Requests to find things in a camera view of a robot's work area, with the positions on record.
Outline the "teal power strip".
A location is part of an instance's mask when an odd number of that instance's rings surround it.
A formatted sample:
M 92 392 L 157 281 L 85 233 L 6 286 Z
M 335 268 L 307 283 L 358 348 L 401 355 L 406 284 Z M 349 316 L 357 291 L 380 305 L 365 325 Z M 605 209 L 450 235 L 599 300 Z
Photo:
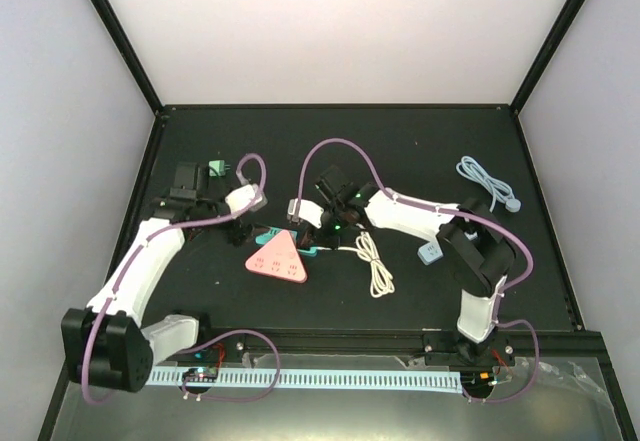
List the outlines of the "teal power strip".
M 269 227 L 266 232 L 257 235 L 254 238 L 254 241 L 258 246 L 264 246 L 269 241 L 271 241 L 276 235 L 278 235 L 280 232 L 281 232 L 280 228 Z M 302 256 L 307 256 L 307 257 L 315 257 L 318 254 L 318 248 L 315 246 L 312 246 L 310 248 L 298 248 L 297 251 Z

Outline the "pink triangular power strip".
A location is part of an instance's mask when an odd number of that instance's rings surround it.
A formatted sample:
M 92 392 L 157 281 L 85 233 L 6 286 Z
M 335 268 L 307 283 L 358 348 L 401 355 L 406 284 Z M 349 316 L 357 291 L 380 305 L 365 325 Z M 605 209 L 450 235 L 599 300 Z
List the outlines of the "pink triangular power strip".
M 302 284 L 307 272 L 289 231 L 279 231 L 270 241 L 245 262 L 245 268 L 254 274 Z

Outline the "green USB charger plug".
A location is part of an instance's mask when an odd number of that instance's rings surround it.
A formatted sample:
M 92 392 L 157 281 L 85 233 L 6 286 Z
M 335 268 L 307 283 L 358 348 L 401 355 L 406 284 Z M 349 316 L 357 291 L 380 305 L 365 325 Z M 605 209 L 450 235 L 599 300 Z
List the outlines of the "green USB charger plug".
M 231 165 L 222 159 L 208 162 L 208 172 L 210 177 L 225 177 L 230 169 Z

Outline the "light blue power strip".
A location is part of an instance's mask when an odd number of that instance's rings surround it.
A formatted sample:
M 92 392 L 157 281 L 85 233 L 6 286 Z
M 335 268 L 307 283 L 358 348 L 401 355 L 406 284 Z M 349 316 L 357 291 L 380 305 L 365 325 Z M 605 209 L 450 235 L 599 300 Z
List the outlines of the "light blue power strip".
M 417 255 L 424 265 L 429 266 L 440 260 L 443 252 L 437 243 L 427 242 L 418 249 Z

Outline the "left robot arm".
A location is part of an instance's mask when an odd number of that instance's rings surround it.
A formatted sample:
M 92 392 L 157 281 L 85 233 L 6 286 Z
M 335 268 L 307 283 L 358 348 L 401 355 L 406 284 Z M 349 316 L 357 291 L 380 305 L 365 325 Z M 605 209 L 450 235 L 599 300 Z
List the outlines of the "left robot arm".
M 183 351 L 193 360 L 214 349 L 213 333 L 198 316 L 170 314 L 152 325 L 144 313 L 164 271 L 196 228 L 228 224 L 264 202 L 265 182 L 236 173 L 234 189 L 209 190 L 211 169 L 178 165 L 173 184 L 150 205 L 134 241 L 100 291 L 83 309 L 69 309 L 61 321 L 65 364 L 70 381 L 85 401 L 97 404 L 94 387 L 138 392 L 152 368 Z

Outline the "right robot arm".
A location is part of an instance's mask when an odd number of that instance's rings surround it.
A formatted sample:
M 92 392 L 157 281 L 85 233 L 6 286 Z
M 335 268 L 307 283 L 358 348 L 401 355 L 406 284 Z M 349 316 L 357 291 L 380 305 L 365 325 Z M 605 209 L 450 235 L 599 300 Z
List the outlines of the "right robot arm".
M 491 351 L 499 299 L 516 259 L 514 242 L 487 206 L 470 199 L 460 205 L 439 204 L 402 195 L 377 183 L 358 186 L 331 166 L 315 181 L 323 203 L 298 196 L 287 215 L 307 225 L 303 246 L 335 243 L 342 228 L 392 230 L 424 242 L 425 264 L 445 258 L 461 290 L 454 340 L 457 357 L 476 364 Z

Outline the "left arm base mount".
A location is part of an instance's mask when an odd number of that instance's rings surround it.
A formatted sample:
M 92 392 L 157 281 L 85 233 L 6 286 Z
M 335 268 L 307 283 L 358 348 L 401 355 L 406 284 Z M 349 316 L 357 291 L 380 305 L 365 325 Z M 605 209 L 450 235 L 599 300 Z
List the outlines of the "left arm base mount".
M 212 339 L 197 341 L 194 346 L 179 350 L 177 356 L 219 365 L 226 358 L 227 344 L 229 342 L 233 343 L 245 335 L 245 331 L 241 329 L 227 331 L 214 336 Z

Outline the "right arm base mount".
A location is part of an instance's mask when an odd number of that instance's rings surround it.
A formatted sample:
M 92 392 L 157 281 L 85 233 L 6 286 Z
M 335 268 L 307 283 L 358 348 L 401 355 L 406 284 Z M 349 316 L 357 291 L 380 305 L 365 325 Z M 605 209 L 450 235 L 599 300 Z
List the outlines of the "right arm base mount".
M 509 338 L 496 331 L 475 343 L 457 331 L 428 331 L 422 335 L 426 363 L 450 368 L 491 368 L 515 364 L 507 352 Z

